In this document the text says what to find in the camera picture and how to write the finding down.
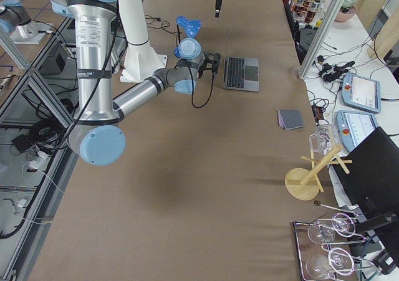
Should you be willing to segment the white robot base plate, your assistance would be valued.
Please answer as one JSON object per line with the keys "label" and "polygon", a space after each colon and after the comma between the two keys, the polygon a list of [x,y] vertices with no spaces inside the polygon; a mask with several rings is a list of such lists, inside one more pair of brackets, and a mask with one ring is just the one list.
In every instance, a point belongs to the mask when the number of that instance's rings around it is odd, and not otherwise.
{"label": "white robot base plate", "polygon": [[125,62],[120,77],[123,83],[140,83],[151,77],[158,69],[166,67],[168,56],[165,54],[139,54],[130,58],[131,64]]}

